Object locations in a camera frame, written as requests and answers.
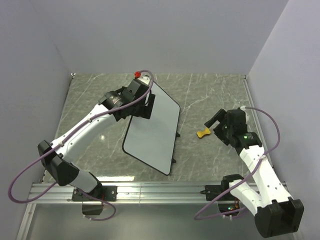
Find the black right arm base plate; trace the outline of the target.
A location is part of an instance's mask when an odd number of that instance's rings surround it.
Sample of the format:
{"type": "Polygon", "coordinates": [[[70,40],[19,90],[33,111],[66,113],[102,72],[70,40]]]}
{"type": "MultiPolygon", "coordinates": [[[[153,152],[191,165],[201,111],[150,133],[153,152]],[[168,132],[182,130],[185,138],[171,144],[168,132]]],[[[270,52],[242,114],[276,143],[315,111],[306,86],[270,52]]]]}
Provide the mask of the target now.
{"type": "MultiPolygon", "coordinates": [[[[216,198],[218,195],[220,195],[223,192],[223,188],[221,185],[217,184],[210,184],[205,185],[204,190],[200,193],[205,195],[206,201],[212,201],[214,198],[216,198]]],[[[235,201],[236,197],[231,195],[230,192],[228,192],[226,195],[222,196],[218,199],[219,201],[235,201]]]]}

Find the black framed whiteboard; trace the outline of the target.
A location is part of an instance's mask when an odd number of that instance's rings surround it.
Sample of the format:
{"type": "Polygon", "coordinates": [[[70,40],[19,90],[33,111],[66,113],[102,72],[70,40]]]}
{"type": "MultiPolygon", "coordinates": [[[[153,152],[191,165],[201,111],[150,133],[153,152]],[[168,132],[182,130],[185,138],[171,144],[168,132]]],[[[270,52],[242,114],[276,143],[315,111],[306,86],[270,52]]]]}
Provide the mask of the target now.
{"type": "Polygon", "coordinates": [[[157,83],[150,119],[131,117],[122,150],[129,156],[168,176],[171,173],[180,105],[157,83]]]}

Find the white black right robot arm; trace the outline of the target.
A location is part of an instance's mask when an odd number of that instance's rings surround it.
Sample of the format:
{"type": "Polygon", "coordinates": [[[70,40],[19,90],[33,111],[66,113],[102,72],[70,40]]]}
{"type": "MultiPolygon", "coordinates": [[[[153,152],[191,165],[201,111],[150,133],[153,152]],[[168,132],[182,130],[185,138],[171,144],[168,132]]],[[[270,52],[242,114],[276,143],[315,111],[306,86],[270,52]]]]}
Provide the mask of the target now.
{"type": "Polygon", "coordinates": [[[219,209],[221,215],[237,217],[242,203],[253,215],[259,234],[264,238],[298,231],[304,205],[286,190],[271,166],[269,151],[247,125],[246,106],[232,110],[220,109],[204,125],[209,130],[215,122],[214,134],[225,145],[232,146],[245,163],[249,175],[224,176],[219,185],[206,185],[201,191],[207,201],[233,201],[219,209]]]}

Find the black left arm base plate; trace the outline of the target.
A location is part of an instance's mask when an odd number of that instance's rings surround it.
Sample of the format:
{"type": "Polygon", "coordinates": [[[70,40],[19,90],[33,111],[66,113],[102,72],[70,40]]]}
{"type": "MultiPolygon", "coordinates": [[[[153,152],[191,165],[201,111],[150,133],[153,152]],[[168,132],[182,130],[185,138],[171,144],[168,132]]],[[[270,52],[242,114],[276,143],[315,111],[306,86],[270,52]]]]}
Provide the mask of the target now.
{"type": "MultiPolygon", "coordinates": [[[[115,202],[117,199],[118,187],[115,185],[102,185],[94,189],[93,191],[87,193],[90,197],[104,200],[107,202],[115,202]]],[[[79,189],[73,191],[71,200],[73,202],[88,202],[93,201],[92,198],[87,197],[79,189]]]]}

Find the yellow whiteboard eraser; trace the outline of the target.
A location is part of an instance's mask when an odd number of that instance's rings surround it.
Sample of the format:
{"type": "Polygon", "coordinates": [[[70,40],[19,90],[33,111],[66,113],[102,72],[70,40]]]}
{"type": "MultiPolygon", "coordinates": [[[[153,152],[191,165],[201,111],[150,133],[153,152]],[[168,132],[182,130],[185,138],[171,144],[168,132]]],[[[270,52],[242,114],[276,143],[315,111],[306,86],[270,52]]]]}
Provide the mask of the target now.
{"type": "Polygon", "coordinates": [[[196,132],[196,135],[197,135],[197,137],[199,139],[202,139],[203,137],[208,136],[210,134],[211,134],[211,130],[209,128],[207,128],[207,127],[202,131],[197,131],[196,132]]]}

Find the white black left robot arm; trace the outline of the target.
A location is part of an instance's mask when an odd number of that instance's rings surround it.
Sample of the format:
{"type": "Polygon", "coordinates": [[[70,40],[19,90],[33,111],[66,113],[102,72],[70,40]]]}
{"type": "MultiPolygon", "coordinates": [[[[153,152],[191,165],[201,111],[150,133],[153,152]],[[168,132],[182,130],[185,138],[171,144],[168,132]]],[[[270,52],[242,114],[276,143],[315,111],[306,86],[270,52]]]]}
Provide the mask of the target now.
{"type": "Polygon", "coordinates": [[[106,92],[89,114],[68,132],[52,142],[43,140],[38,144],[39,154],[45,156],[41,163],[59,186],[80,189],[89,201],[101,197],[101,182],[73,161],[102,130],[121,119],[129,116],[149,119],[155,100],[150,84],[150,76],[143,75],[134,78],[127,87],[106,92]]]}

